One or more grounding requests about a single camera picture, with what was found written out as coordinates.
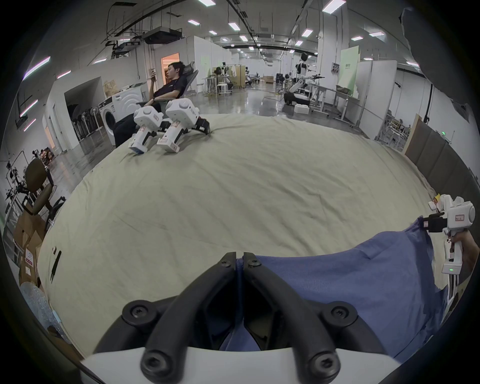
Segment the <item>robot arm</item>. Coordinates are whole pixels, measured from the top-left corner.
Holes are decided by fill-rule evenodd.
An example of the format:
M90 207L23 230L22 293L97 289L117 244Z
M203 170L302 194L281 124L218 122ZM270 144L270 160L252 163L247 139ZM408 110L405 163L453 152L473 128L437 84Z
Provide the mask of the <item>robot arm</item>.
M445 241L445 263L442 273L458 275L462 268L462 244L456 242L452 247L450 237L469 228L475 220L475 207L470 201L464 201L457 196L452 200L450 195L441 195L437 200L430 203L430 208L438 213L424 219L424 228L429 232L444 232L449 238Z

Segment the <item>black pants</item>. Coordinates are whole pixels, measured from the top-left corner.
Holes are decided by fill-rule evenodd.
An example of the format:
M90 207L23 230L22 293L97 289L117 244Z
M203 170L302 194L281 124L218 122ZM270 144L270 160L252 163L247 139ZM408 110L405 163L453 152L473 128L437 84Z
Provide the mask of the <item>black pants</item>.
M124 142L132 137L136 131L137 124L133 121L133 113L117 121L113 126L113 137L115 146L118 148Z

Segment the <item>sticker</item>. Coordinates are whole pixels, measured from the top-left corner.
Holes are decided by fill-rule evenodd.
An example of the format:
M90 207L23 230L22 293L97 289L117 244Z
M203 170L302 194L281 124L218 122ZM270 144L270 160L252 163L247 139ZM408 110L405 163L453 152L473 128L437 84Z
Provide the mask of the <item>sticker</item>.
M25 261L33 267L33 255L29 250L25 250Z

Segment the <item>white box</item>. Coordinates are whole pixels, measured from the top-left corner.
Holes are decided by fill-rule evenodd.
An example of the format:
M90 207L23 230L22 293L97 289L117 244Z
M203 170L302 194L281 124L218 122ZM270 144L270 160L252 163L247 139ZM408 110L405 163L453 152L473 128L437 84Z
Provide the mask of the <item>white box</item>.
M310 113L310 108L308 105L297 104L293 109L295 113L303 113L304 115L308 115Z

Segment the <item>black t-shirt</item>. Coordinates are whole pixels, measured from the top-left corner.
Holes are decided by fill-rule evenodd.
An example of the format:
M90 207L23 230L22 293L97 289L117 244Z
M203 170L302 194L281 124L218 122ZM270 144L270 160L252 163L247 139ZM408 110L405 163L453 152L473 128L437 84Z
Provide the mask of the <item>black t-shirt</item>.
M178 79L172 80L170 83L161 87L153 94L153 97L158 97L172 91L179 91L180 93L177 96L177 98L179 98L183 95L183 92L185 92L185 88L187 88L187 78L185 76L180 76Z

